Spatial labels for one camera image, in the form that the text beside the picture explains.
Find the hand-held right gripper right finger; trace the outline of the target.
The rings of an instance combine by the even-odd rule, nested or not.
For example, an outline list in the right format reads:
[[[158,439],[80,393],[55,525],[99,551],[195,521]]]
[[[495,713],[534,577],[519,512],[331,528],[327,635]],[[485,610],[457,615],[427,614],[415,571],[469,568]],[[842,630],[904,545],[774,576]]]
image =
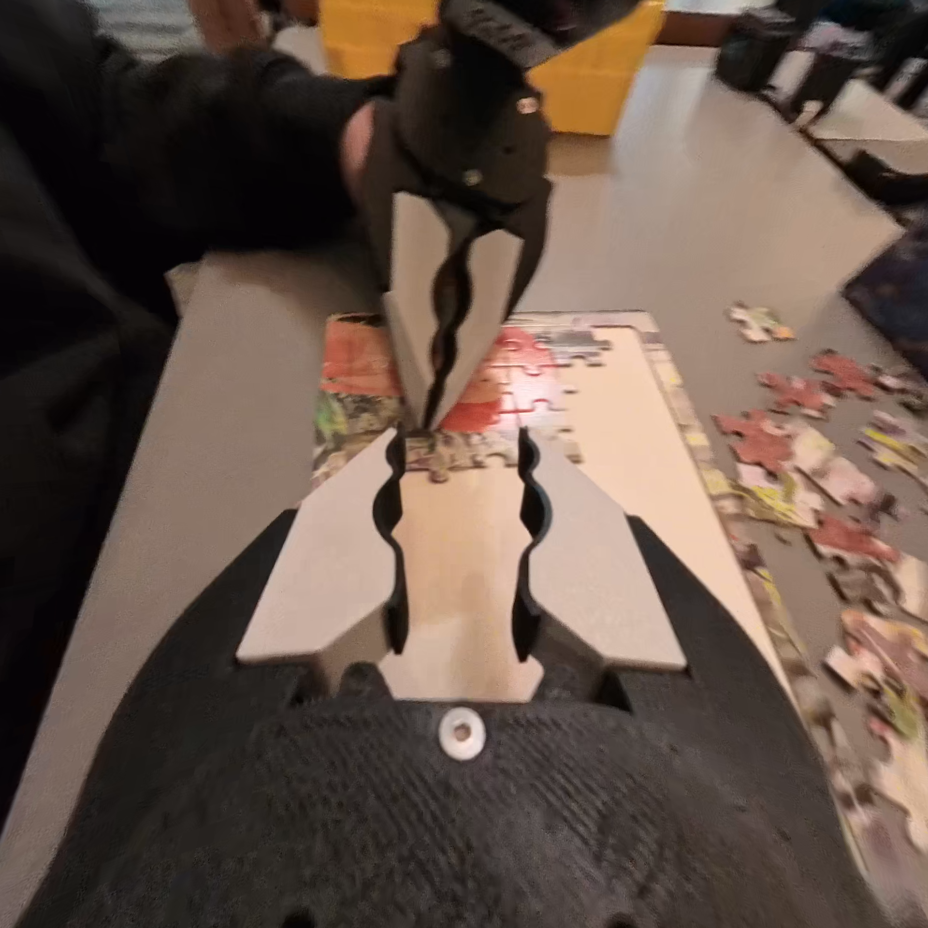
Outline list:
[[[624,508],[551,438],[521,427],[512,640],[521,663],[571,667],[591,688],[611,670],[688,662]]]

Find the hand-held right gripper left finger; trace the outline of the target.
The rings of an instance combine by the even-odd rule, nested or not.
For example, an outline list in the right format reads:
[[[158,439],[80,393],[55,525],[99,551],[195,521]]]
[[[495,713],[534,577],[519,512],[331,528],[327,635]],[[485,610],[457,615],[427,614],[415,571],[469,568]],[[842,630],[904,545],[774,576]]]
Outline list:
[[[329,690],[352,664],[401,654],[408,639],[402,428],[391,427],[296,510],[237,661],[303,664]]]

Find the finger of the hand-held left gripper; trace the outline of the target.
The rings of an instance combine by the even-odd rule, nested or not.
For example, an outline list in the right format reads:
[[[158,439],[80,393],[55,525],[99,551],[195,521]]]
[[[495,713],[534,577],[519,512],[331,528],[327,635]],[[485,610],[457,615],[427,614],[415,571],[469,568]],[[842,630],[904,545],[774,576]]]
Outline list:
[[[440,330],[441,365],[428,403],[428,429],[446,418],[489,354],[506,319],[523,241],[496,229],[472,239],[452,264],[452,315]]]
[[[390,280],[382,307],[408,421],[429,430],[442,392],[434,360],[443,327],[436,282],[472,232],[473,215],[413,193],[395,193],[391,204]]]

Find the assembled lion puzzle section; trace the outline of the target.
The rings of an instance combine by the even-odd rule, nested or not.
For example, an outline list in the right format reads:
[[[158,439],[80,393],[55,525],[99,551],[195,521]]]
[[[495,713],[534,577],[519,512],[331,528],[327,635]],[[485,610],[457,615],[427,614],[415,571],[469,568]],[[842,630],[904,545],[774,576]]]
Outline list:
[[[540,430],[582,461],[567,419],[575,389],[562,371],[604,365],[607,339],[588,326],[521,317],[504,326],[468,386],[436,429],[416,428],[405,410],[400,377],[384,325],[372,316],[334,317],[326,341],[315,412],[311,487],[317,488],[385,430],[403,424],[406,469],[436,483],[495,462],[516,466],[521,428]]]

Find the puzzle tray with printed frame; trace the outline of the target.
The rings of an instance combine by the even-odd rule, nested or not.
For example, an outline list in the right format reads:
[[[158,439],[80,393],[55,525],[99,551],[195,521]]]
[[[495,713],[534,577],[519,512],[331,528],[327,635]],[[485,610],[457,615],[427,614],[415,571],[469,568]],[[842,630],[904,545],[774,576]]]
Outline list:
[[[529,335],[529,319],[504,330],[499,352],[478,375],[465,403],[449,416],[449,431],[410,429],[400,449],[406,475],[404,517],[398,540],[405,551],[411,632],[401,655],[380,664],[395,695],[449,702],[528,699],[530,690],[554,683],[556,671],[592,674],[578,685],[586,694],[622,707],[676,741],[699,744],[713,784],[738,783],[740,798],[758,801],[752,820],[762,838],[775,827],[783,852],[802,867],[777,877],[767,893],[774,902],[798,895],[799,883],[837,898],[853,915],[863,913],[869,890],[844,840],[830,787],[797,713],[794,689],[775,655],[772,633],[763,631],[759,580],[741,577],[696,465],[685,448],[663,386],[653,369],[648,336],[627,316],[621,323],[594,322],[611,347],[603,366],[576,365],[579,394],[557,411],[541,401],[544,387],[563,387],[553,349]],[[570,655],[560,645],[542,667],[536,652],[520,663],[509,632],[517,562],[530,544],[516,521],[523,487],[517,476],[519,426],[551,445],[545,458],[563,463],[595,484],[596,500],[571,533],[565,555],[537,564],[534,586],[555,581],[569,605],[592,590],[581,569],[605,549],[600,520],[612,524],[621,505],[635,522],[653,584],[673,624],[688,666],[644,659],[644,645],[660,645],[662,621],[639,616],[622,583],[623,599],[609,599],[617,618],[618,657],[608,667],[592,655]]]

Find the pile of puzzle pieces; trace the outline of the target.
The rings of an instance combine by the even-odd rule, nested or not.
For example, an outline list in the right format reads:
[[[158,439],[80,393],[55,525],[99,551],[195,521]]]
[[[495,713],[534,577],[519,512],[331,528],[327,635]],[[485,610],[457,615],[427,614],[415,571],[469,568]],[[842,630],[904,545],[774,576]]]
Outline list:
[[[837,641],[815,661],[763,556],[740,544],[861,852],[874,856],[885,831],[879,798],[926,856],[926,559],[884,538],[881,521],[903,517],[899,500],[816,428],[839,398],[872,401],[905,382],[830,349],[810,364],[826,378],[758,373],[768,408],[713,415],[737,475],[707,468],[703,478],[723,516],[768,523],[785,542],[800,533],[824,570],[842,609]]]

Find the person's left forearm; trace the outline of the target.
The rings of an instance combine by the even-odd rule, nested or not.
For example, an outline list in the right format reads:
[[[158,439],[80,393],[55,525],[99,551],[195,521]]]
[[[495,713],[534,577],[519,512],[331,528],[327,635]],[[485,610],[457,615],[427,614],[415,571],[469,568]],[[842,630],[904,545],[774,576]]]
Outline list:
[[[342,139],[390,77],[275,50],[144,61],[80,2],[2,2],[2,129],[87,248],[301,248],[355,215]]]

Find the person's left hand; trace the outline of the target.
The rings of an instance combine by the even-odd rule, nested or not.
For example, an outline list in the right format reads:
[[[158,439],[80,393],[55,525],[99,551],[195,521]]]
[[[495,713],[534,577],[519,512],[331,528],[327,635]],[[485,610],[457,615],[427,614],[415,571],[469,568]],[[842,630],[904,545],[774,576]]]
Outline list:
[[[353,205],[359,207],[368,151],[374,131],[375,101],[368,100],[345,123],[339,159],[343,186]]]

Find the yellow bin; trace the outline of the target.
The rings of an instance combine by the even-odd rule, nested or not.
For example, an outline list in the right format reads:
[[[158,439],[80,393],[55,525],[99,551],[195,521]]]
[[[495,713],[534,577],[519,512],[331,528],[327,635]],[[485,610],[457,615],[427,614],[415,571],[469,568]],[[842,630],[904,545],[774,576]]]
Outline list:
[[[330,73],[360,79],[392,70],[399,46],[435,21],[437,2],[321,1],[319,30]],[[529,74],[556,133],[609,137],[666,16],[665,3],[632,14]]]

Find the black bag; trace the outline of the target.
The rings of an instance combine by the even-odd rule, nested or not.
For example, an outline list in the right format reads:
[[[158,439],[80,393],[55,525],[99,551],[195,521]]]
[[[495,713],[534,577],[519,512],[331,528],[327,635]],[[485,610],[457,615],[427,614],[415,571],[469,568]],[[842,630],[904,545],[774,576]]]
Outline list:
[[[743,9],[718,48],[713,76],[745,94],[765,90],[796,33],[795,17],[777,5]]]

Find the dark background furniture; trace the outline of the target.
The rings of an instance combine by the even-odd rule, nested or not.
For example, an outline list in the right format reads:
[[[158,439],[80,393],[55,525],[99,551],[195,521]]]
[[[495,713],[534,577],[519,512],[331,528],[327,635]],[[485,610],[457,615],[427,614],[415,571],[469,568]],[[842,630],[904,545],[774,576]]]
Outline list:
[[[829,2],[777,74],[788,122],[872,201],[926,213],[926,2]]]

